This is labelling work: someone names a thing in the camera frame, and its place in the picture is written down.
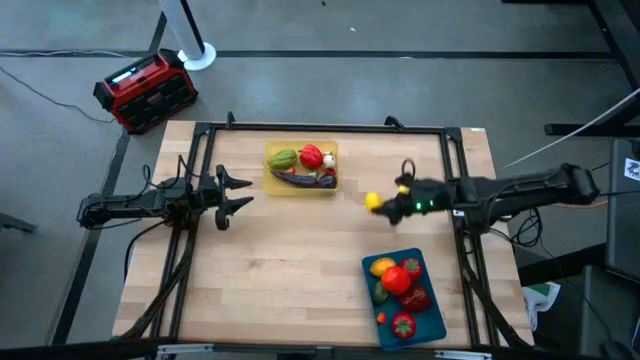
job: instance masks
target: yellow tray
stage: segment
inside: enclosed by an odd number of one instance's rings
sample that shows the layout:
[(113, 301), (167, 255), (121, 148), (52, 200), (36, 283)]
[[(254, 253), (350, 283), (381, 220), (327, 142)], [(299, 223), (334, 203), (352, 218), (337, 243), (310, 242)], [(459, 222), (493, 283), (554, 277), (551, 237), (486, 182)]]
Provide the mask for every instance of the yellow tray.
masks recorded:
[[(267, 163), (267, 160), (271, 156), (277, 154), (278, 151), (281, 151), (284, 149), (293, 149), (296, 152), (298, 152), (299, 150), (302, 150), (302, 148), (304, 148), (305, 145), (307, 144), (316, 146), (323, 153), (330, 151), (336, 157), (335, 170), (336, 170), (336, 178), (338, 180), (338, 185), (336, 186), (335, 189), (300, 188), (278, 179), (277, 177), (273, 176), (273, 174), (271, 173), (271, 168)], [(338, 158), (338, 143), (336, 143), (335, 141), (331, 141), (331, 140), (269, 141), (267, 143), (267, 146), (264, 152), (263, 165), (264, 165), (264, 171), (263, 171), (262, 181), (263, 181), (264, 191), (269, 195), (288, 195), (288, 196), (333, 195), (336, 193), (336, 191), (338, 191), (338, 187), (340, 186), (340, 170), (338, 169), (338, 167), (340, 166), (340, 161)], [(296, 175), (307, 175), (308, 173), (311, 172), (311, 170), (307, 169), (306, 167), (302, 166), (302, 164), (300, 164), (299, 158), (298, 158), (298, 161), (296, 161), (294, 168), (296, 169)]]

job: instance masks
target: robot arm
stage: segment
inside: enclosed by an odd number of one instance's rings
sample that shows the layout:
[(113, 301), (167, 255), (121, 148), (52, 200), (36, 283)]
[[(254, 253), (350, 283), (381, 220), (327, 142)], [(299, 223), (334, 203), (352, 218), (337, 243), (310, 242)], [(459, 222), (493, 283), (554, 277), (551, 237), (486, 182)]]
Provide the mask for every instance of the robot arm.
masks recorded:
[(368, 208), (386, 216), (391, 225), (413, 214), (461, 210), (470, 230), (486, 232), (498, 219), (538, 206), (553, 203), (588, 205), (600, 193), (589, 170), (574, 165), (559, 169), (500, 180), (461, 177), (447, 182), (415, 179), (404, 172), (396, 178), (398, 194), (380, 202), (368, 194)]
[(194, 190), (185, 178), (171, 178), (163, 181), (156, 190), (139, 195), (93, 194), (80, 203), (77, 220), (87, 229), (112, 219), (160, 217), (167, 222), (181, 223), (190, 214), (201, 214), (210, 207), (218, 207), (216, 226), (219, 230), (226, 230), (229, 227), (227, 216), (253, 200), (253, 197), (227, 199), (226, 189), (243, 188), (251, 182), (232, 178), (222, 165), (216, 167), (216, 177), (203, 178), (198, 190)]

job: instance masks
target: green pepper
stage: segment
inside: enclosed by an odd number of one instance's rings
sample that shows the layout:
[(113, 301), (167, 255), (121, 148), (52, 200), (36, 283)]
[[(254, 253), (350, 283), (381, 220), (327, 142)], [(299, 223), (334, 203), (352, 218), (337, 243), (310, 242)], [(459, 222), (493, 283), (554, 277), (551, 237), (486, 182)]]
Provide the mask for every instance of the green pepper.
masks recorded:
[(381, 305), (387, 300), (388, 297), (389, 292), (382, 286), (382, 282), (376, 282), (376, 285), (373, 287), (373, 293), (371, 294), (373, 303), (376, 305)]

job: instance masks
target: eggplant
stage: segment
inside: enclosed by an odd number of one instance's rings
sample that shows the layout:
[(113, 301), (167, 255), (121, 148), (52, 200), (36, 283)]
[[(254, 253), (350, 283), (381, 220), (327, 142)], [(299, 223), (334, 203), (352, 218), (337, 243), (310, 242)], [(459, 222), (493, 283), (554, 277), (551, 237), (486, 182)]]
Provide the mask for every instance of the eggplant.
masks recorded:
[(333, 175), (322, 175), (318, 180), (318, 187), (322, 189), (335, 189), (338, 186), (338, 179)]
[(314, 188), (318, 187), (318, 180), (313, 176), (293, 175), (284, 171), (271, 170), (273, 176), (298, 187)]

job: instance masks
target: yellow ball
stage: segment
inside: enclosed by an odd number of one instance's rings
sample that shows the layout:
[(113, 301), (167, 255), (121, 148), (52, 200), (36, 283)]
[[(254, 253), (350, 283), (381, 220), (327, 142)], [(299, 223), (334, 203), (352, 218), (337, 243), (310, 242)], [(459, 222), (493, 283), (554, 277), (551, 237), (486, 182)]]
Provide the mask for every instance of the yellow ball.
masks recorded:
[(364, 199), (364, 207), (366, 207), (368, 211), (379, 208), (383, 203), (384, 201), (382, 201), (378, 193), (368, 193)]

